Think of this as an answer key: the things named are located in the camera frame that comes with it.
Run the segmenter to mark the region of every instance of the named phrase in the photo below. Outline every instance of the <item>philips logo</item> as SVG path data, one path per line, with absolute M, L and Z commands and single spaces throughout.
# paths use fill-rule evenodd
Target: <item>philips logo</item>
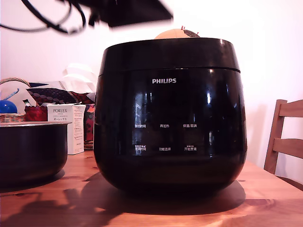
M 176 78 L 167 78 L 167 79 L 152 79 L 153 84 L 169 84 L 169 83 L 176 83 L 177 79 Z

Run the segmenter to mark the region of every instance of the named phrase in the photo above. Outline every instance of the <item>patterned fabric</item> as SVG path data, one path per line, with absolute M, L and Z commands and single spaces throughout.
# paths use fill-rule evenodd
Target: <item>patterned fabric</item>
M 56 103 L 56 104 L 71 104 L 79 103 L 93 104 L 86 95 L 77 94 L 72 91 L 64 91 L 56 88 L 29 88 L 27 89 L 33 99 L 41 105 L 42 103 Z
M 185 33 L 186 35 L 188 35 L 189 37 L 200 37 L 200 36 L 198 36 L 198 34 L 193 33 L 192 31 L 189 31 L 189 30 L 183 30 L 183 31 L 184 31 L 184 33 Z
M 93 141 L 94 140 L 94 113 L 95 105 L 88 104 L 86 105 L 84 112 L 84 141 Z

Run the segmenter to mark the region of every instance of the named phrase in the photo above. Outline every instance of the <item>wicker basket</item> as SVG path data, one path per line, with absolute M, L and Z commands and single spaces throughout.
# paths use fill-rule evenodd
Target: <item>wicker basket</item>
M 18 81 L 18 82 L 21 82 L 21 83 L 24 83 L 26 85 L 28 85 L 30 87 L 30 84 L 26 81 L 26 80 L 23 80 L 23 79 L 20 79 L 20 78 L 6 78 L 6 79 L 2 79 L 0 80 L 0 85 L 1 84 L 4 84 L 6 82 L 10 82 L 10 81 Z M 4 122 L 24 122 L 24 117 L 25 117 L 25 114 L 24 113 L 0 113 L 0 123 L 4 123 Z
M 0 113 L 0 123 L 5 122 L 23 122 L 24 121 L 25 114 L 20 113 Z

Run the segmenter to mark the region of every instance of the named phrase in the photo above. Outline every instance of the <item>wooden table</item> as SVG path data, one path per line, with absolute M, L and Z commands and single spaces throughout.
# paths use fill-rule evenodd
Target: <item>wooden table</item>
M 303 192 L 249 162 L 217 196 L 178 201 L 118 191 L 91 151 L 68 156 L 64 172 L 45 185 L 2 193 L 1 227 L 303 226 Z

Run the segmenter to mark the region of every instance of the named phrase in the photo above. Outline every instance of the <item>red container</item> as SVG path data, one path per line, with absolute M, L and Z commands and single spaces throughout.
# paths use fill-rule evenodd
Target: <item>red container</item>
M 25 107 L 25 121 L 26 122 L 46 122 L 47 121 L 47 107 L 45 106 L 26 106 Z

